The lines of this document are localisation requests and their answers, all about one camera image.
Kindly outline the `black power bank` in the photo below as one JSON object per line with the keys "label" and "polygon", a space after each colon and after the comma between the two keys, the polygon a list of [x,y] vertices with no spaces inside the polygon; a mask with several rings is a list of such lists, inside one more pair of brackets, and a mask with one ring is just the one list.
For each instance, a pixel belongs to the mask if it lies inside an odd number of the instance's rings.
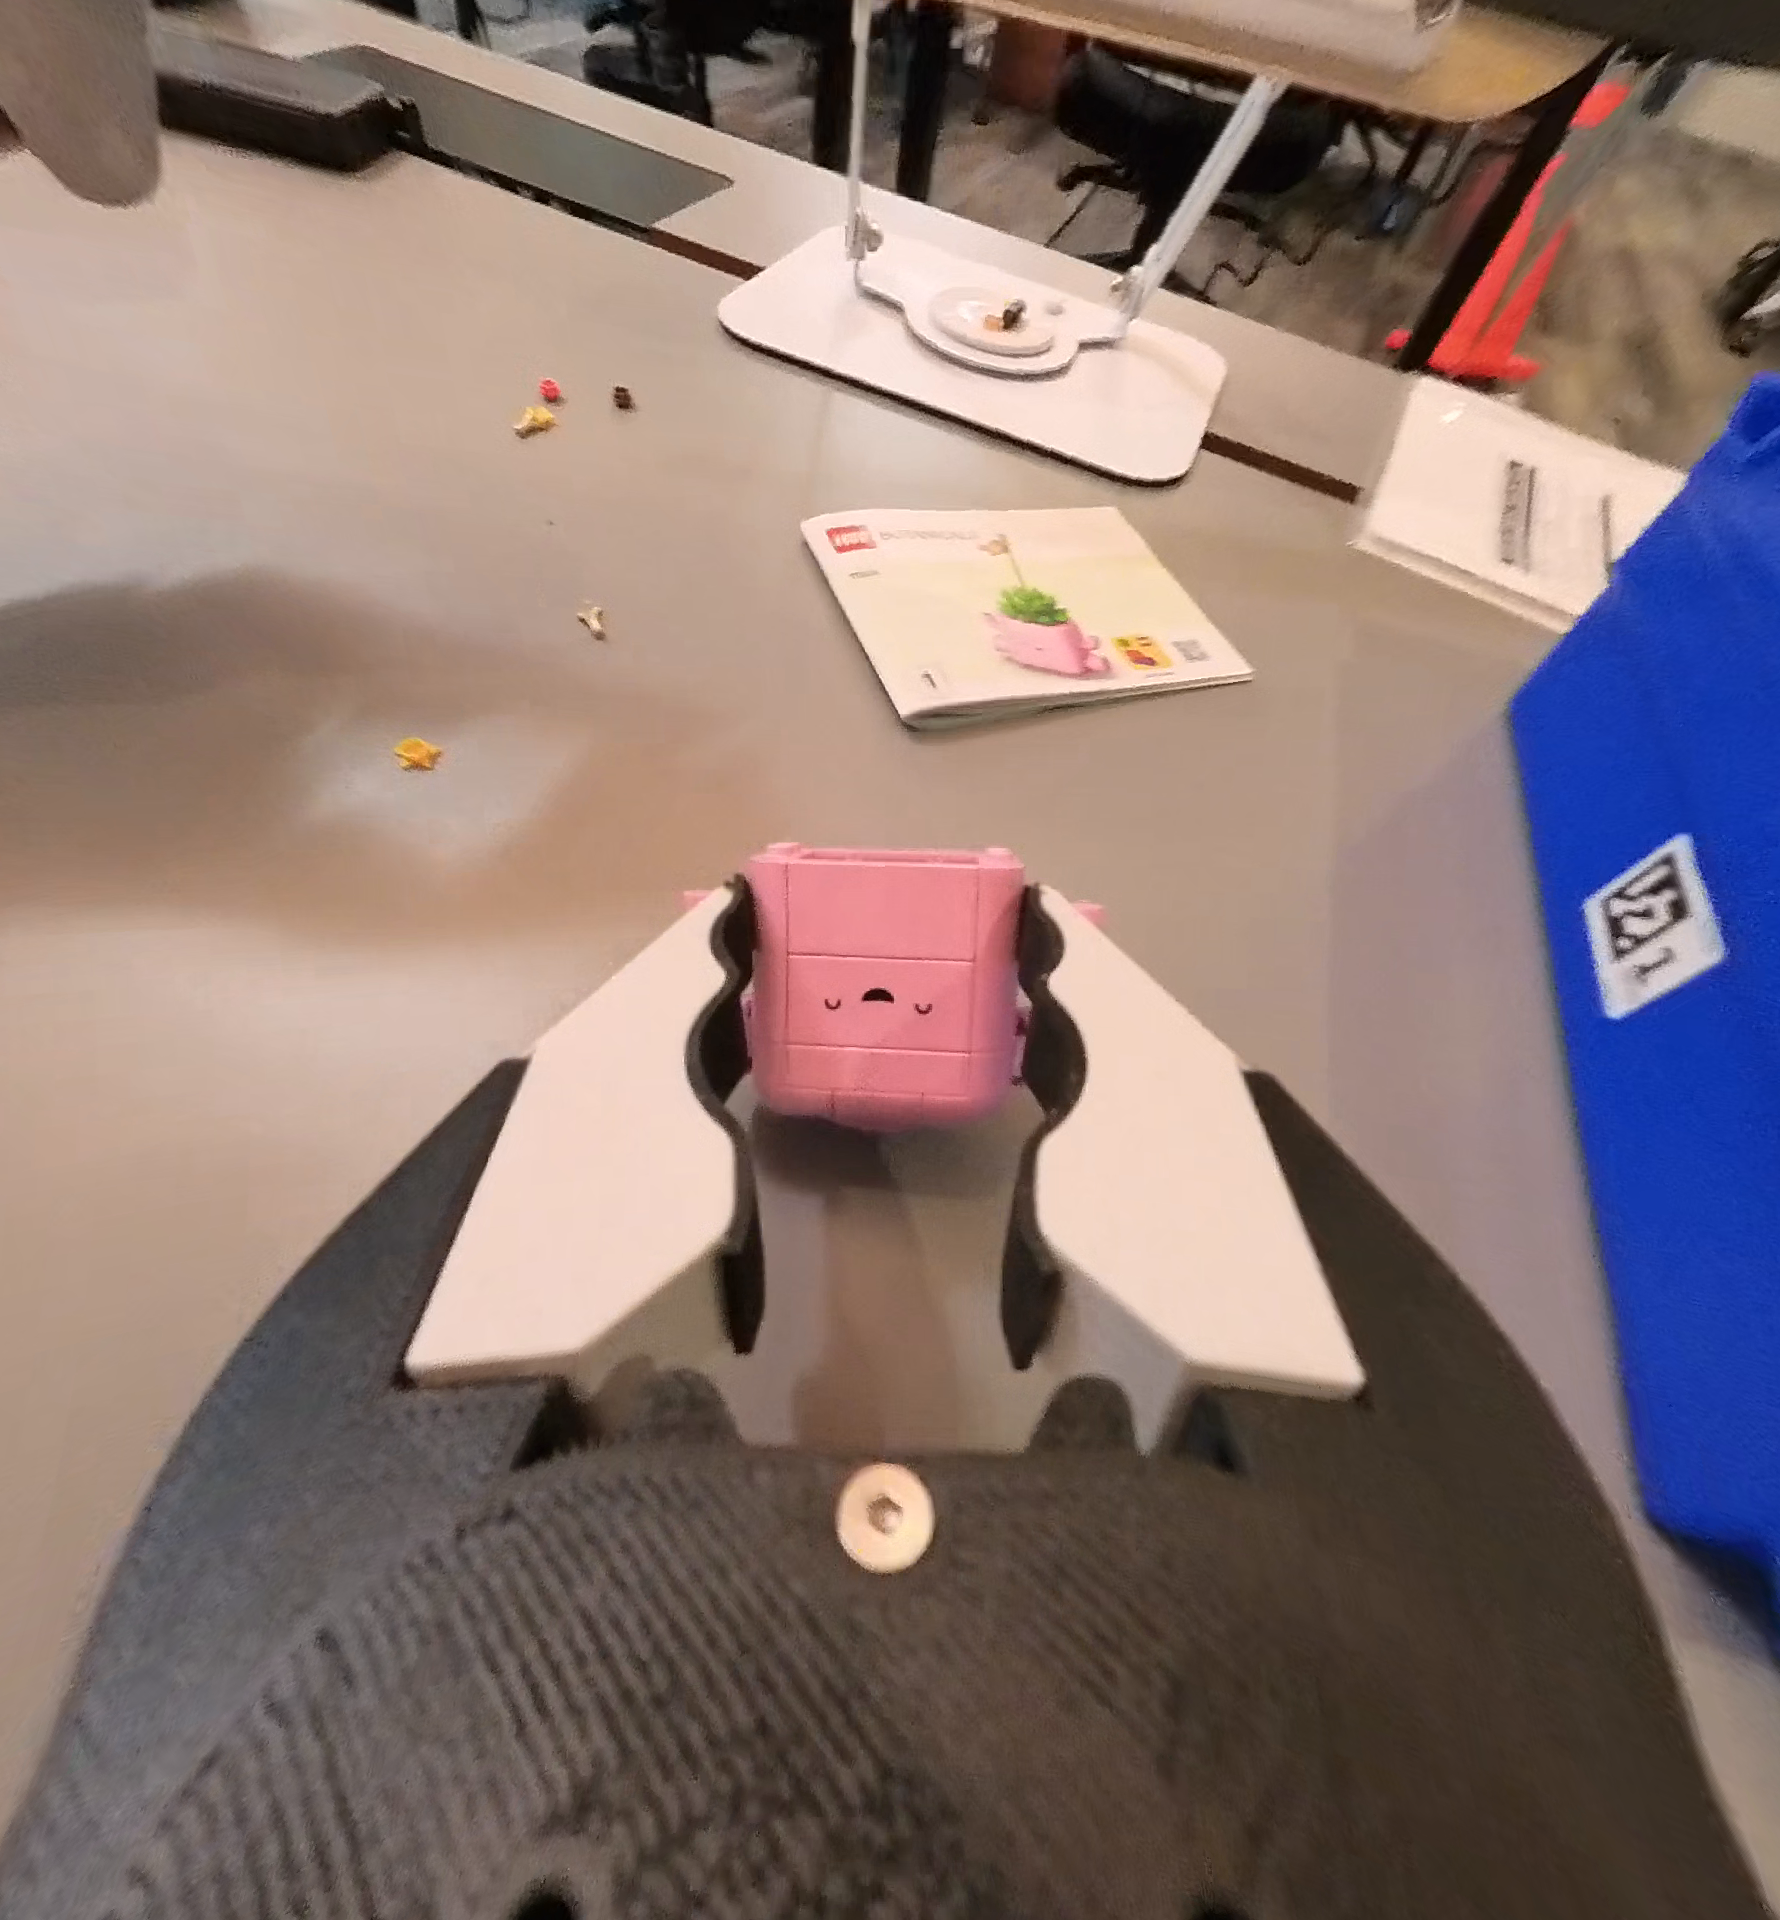
{"label": "black power bank", "polygon": [[154,29],[158,123],[183,136],[319,173],[362,173],[399,140],[399,106],[337,63]]}

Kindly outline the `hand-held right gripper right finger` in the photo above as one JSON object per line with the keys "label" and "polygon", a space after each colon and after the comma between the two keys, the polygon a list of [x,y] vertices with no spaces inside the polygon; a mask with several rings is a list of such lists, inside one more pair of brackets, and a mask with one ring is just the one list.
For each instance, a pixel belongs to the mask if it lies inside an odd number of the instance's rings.
{"label": "hand-held right gripper right finger", "polygon": [[1238,1053],[1068,898],[1031,885],[1003,1347],[1046,1391],[1116,1381],[1132,1438],[1198,1391],[1352,1403],[1366,1364]]}

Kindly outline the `printed paper in acrylic holder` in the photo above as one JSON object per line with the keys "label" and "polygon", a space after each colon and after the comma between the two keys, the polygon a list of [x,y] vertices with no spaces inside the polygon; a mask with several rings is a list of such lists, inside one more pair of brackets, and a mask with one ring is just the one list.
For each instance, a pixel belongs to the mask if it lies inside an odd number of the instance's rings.
{"label": "printed paper in acrylic holder", "polygon": [[1352,547],[1564,634],[1686,470],[1413,376]]}

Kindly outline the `white book stand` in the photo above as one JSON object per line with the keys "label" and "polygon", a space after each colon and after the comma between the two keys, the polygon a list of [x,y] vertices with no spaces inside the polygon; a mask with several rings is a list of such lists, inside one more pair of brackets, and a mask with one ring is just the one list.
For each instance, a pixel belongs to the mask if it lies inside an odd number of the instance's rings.
{"label": "white book stand", "polygon": [[[1103,295],[888,236],[862,187],[875,3],[853,3],[843,217],[742,282],[722,331],[807,372],[994,432],[1103,477],[1176,486],[1208,440],[1229,363],[1142,310],[1291,86],[1447,126],[1503,120],[1571,79],[1603,43],[1476,3],[982,3],[1161,59],[1245,77],[1161,236]],[[1028,303],[1021,331],[985,311]]]}

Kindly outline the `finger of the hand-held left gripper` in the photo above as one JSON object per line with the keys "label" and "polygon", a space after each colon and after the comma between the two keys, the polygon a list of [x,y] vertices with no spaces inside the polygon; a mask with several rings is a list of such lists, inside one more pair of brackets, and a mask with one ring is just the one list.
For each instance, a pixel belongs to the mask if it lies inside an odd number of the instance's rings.
{"label": "finger of the hand-held left gripper", "polygon": [[14,3],[14,131],[83,204],[158,188],[150,3]]}

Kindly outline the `toy brick instruction booklet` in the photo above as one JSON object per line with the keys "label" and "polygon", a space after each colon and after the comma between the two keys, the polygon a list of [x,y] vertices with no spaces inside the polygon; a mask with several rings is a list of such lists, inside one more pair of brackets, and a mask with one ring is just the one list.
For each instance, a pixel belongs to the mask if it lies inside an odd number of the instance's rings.
{"label": "toy brick instruction booklet", "polygon": [[837,510],[801,542],[909,730],[1255,674],[1119,510]]}

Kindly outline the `pink toy brick pot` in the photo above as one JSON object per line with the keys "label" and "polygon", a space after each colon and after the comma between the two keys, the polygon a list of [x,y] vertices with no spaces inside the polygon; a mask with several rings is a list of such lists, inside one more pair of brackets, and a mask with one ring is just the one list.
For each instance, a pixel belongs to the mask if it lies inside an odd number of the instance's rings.
{"label": "pink toy brick pot", "polygon": [[781,1118],[953,1132],[1028,1091],[1058,1126],[1088,1091],[1066,925],[1014,850],[769,842],[690,903],[722,984],[685,1069],[717,1118],[749,1085]]}

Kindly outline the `black office chair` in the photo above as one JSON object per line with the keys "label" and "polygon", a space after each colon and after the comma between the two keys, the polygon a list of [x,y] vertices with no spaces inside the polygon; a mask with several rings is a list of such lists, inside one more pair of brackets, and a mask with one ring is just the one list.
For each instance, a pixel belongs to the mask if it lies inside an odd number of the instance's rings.
{"label": "black office chair", "polygon": [[[1129,267],[1161,236],[1241,92],[1245,79],[1229,70],[1146,70],[1102,43],[1075,44],[1054,85],[1053,123],[1089,163],[1068,164],[1058,188],[1110,187],[1140,208],[1129,245],[1098,254],[1093,262]],[[1259,236],[1319,177],[1343,126],[1349,111],[1333,99],[1285,92],[1221,188],[1214,217]]]}

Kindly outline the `orange traffic cone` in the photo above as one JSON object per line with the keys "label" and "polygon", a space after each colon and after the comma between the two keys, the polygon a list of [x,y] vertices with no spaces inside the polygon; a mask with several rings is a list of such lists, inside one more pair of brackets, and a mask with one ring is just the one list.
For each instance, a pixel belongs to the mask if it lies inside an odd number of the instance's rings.
{"label": "orange traffic cone", "polygon": [[1542,372],[1527,354],[1527,328],[1571,233],[1571,204],[1585,187],[1585,163],[1599,163],[1611,131],[1632,99],[1630,79],[1599,79],[1575,108],[1564,143],[1548,159],[1503,241],[1461,303],[1428,372],[1482,389],[1519,389]]}

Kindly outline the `blue plastic bin white label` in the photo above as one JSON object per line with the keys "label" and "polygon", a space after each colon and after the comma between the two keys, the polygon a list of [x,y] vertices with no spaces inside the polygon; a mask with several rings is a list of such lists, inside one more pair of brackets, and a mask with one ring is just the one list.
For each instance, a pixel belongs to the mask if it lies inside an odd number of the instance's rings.
{"label": "blue plastic bin white label", "polygon": [[1642,1512],[1780,1657],[1780,372],[1509,741]]}

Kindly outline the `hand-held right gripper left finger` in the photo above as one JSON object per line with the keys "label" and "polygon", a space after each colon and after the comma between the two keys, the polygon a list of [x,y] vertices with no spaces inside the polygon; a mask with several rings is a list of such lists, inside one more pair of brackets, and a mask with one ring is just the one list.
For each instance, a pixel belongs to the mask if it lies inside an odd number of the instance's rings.
{"label": "hand-held right gripper left finger", "polygon": [[747,880],[701,892],[527,1053],[421,1321],[416,1386],[712,1369],[758,1349],[763,1236]]}

